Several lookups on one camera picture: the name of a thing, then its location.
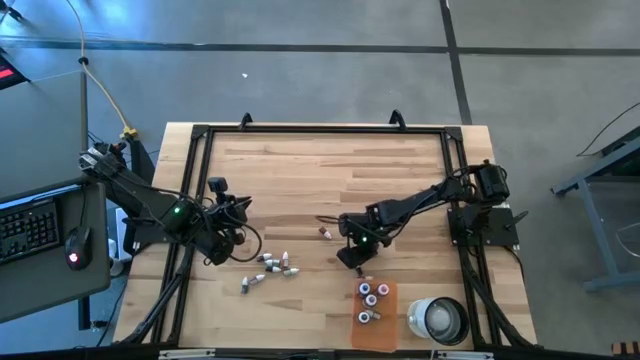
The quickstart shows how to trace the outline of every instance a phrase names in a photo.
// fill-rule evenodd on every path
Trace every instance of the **wooden tabletop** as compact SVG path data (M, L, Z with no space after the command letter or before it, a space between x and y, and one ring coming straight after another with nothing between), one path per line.
M167 124L154 186L180 189L192 125ZM487 127L463 126L462 130L469 164L493 160ZM198 147L192 194L203 142ZM326 240L318 233L321 224L314 216L362 212L372 202L404 198L439 183L444 176L439 138L219 133L213 147L209 176L226 177L231 194L253 197L249 224L263 237L264 251L277 256L287 251L291 265L300 268L300 273L293 278L267 274L249 294L241 295L242 278L264 273L263 266L232 260L205 266L197 253L180 346L350 349L355 272L335 256L346 244L337 227L325 225L333 234L333 240ZM211 196L208 189L205 195ZM460 262L450 245L445 213L446 206L442 206L414 218L391 246L381 248L363 267L367 275L398 283L399 349L442 348L409 330L406 311L412 301L449 296L466 305ZM257 241L251 235L248 238L234 255L248 257L255 251ZM153 245L135 258L114 340L130 334L157 298L167 248ZM522 335L535 342L518 263L502 248L490 247L486 252L496 302ZM169 305L165 336L174 302L175 296ZM484 308L480 306L479 312L488 339ZM455 348L471 349L471 336Z

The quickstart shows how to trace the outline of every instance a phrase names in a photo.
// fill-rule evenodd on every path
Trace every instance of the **yellow connector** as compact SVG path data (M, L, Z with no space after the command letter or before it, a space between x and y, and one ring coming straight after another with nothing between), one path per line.
M125 126L122 130L122 134L120 134L120 139L124 139L127 136L135 138L136 136L138 136L138 130Z

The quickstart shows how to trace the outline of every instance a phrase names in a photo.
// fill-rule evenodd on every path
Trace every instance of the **orange tray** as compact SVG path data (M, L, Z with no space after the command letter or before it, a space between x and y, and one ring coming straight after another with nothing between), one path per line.
M380 284L389 286L389 295L378 296L378 303L373 308L380 313L380 320L371 319L367 324L358 322L357 316L366 310L362 298L358 294L358 286L367 282L371 285L372 294ZM394 352L398 348L398 285L394 281L358 279L353 288L353 313L351 314L351 346L354 349Z

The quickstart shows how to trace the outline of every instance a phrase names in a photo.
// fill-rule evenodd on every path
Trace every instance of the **concrete floor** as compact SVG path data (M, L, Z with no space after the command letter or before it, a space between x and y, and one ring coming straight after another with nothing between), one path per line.
M93 39L447 44L437 0L73 3ZM607 49L640 41L640 3L632 0L450 0L449 6L459 46ZM5 18L2 39L77 40L64 1L17 0L15 7L30 22ZM5 50L32 79L78 69L77 50ZM94 50L87 56L149 151L159 149L168 121L239 121L247 111L258 122L383 123L394 108L413 124L461 121L447 54ZM607 354L612 342L638 340L640 287L582 289L604 273L591 227L580 198L558 200L548 191L593 163L574 155L638 101L637 57L464 55L461 67L473 123L489 126L496 160L509 171L512 207L530 212L518 228L539 343ZM121 125L93 84L89 106L90 129L115 140ZM639 123L637 112L628 114L594 149ZM92 299L96 318L108 316L118 289ZM0 353L94 345L97 334L75 330L74 309L67 304L0 325ZM59 331L45 331L43 322Z

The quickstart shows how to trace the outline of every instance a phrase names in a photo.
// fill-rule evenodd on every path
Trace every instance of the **keyboard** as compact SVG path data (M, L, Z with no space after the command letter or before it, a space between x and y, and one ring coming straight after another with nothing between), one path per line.
M0 210L0 265L60 245L53 198Z

